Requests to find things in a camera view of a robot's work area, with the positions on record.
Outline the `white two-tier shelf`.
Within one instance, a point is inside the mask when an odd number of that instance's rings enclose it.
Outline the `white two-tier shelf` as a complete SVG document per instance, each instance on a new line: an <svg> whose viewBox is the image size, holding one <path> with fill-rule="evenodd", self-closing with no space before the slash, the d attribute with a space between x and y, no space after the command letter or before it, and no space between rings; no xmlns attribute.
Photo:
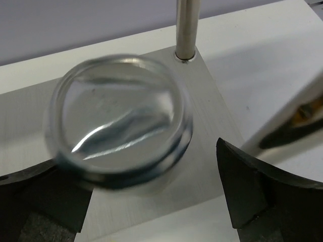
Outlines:
<svg viewBox="0 0 323 242"><path fill-rule="evenodd" d="M76 64L115 53L145 54L175 44L175 27L156 29L1 67L1 174L49 155L42 133L44 83ZM199 22L197 48L232 115L216 120L220 135L240 145L322 69L322 20L304 1L282 1ZM147 197L94 191L76 241L237 241L216 169L207 178Z"/></svg>

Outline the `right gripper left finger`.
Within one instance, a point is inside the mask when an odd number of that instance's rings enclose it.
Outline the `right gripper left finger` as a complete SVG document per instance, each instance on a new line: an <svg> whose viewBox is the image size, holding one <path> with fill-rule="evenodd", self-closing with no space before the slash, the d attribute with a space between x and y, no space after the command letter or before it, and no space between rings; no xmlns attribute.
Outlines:
<svg viewBox="0 0 323 242"><path fill-rule="evenodd" d="M52 160L1 176L1 241L74 241L92 191Z"/></svg>

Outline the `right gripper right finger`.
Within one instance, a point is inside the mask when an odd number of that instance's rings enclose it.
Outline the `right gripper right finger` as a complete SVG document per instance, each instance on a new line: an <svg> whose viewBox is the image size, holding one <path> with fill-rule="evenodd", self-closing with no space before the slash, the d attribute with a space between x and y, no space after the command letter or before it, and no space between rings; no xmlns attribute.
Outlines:
<svg viewBox="0 0 323 242"><path fill-rule="evenodd" d="M217 162L240 241L322 241L322 183L217 141Z"/></svg>

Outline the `black gold coffee can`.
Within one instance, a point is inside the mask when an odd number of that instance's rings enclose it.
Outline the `black gold coffee can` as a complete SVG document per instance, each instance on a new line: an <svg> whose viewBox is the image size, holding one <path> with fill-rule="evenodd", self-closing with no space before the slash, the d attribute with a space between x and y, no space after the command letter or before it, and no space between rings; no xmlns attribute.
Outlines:
<svg viewBox="0 0 323 242"><path fill-rule="evenodd" d="M176 168L192 139L193 111L173 68L142 55L107 55L59 80L44 126L59 168L83 186L122 191Z"/></svg>

